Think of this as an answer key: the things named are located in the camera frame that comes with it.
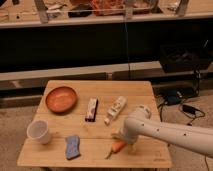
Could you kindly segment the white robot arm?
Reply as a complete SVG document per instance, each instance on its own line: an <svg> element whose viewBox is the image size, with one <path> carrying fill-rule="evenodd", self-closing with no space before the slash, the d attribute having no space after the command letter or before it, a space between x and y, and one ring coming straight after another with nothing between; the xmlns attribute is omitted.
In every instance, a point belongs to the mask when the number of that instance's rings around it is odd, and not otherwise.
<svg viewBox="0 0 213 171"><path fill-rule="evenodd" d="M136 107L125 119L119 136L134 144L140 135L213 158L213 129L153 121L147 106Z"/></svg>

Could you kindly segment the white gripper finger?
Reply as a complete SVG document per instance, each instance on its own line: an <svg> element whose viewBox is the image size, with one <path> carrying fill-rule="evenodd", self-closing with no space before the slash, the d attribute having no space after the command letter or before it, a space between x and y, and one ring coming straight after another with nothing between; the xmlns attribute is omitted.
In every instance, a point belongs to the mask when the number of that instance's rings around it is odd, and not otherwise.
<svg viewBox="0 0 213 171"><path fill-rule="evenodd" d="M136 145L135 144L128 144L127 145L127 149L128 149L128 152L130 154L135 154L136 153Z"/></svg>

